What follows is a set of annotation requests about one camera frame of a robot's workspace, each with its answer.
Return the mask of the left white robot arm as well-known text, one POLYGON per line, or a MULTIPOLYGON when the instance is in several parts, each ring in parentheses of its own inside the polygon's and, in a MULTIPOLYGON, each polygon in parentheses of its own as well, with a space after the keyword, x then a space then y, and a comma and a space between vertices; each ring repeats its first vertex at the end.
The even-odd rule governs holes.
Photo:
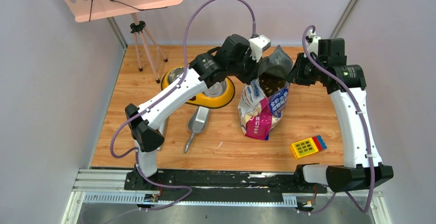
POLYGON ((139 185, 146 190, 157 185, 157 149, 165 140, 158 130, 161 124, 189 99, 227 77, 235 76, 242 83, 250 83, 256 78, 263 52, 270 46, 270 39, 264 35, 250 39, 230 35, 221 46, 197 55, 182 75, 149 101, 125 108, 136 144, 139 185))

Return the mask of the yellow double pet bowl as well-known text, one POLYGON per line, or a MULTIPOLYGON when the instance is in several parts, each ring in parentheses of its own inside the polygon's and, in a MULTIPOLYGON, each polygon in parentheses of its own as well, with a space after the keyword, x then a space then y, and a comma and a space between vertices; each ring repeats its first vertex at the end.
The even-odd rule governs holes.
MULTIPOLYGON (((167 88, 177 80, 183 71, 183 67, 175 67, 169 70, 160 83, 161 90, 167 88)), ((186 103, 195 106, 203 106, 209 109, 218 109, 231 103, 234 96, 235 85, 231 79, 226 78, 224 81, 215 83, 209 89, 192 97, 186 103)))

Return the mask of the cat food bag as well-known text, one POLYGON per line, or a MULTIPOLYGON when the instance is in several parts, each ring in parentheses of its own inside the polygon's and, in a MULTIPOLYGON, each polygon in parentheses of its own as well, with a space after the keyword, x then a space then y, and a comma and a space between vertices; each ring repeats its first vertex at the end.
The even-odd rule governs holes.
POLYGON ((286 76, 292 68, 291 57, 280 45, 260 61, 255 78, 244 86, 238 103, 245 137, 266 141, 282 120, 290 87, 286 76))

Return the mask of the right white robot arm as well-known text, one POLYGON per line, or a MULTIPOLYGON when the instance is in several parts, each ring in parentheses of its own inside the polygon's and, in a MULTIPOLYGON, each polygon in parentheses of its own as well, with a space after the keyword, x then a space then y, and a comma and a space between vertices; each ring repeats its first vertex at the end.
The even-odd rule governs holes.
POLYGON ((314 183, 328 186, 333 192, 373 189, 394 176, 375 146, 366 98, 367 83, 359 65, 347 64, 344 39, 306 37, 311 62, 304 52, 286 79, 293 84, 310 86, 322 83, 333 102, 343 140, 343 164, 300 164, 294 186, 306 192, 314 183))

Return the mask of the silver metal scoop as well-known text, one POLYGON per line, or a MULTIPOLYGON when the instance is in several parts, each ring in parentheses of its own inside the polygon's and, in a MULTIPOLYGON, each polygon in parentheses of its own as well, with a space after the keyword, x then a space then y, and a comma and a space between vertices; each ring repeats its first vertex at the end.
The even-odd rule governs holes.
POLYGON ((206 127, 208 122, 208 118, 210 115, 210 109, 199 106, 197 110, 194 112, 193 116, 190 118, 188 122, 188 130, 191 132, 191 135, 186 142, 184 153, 186 154, 192 145, 194 140, 194 136, 200 134, 206 127))

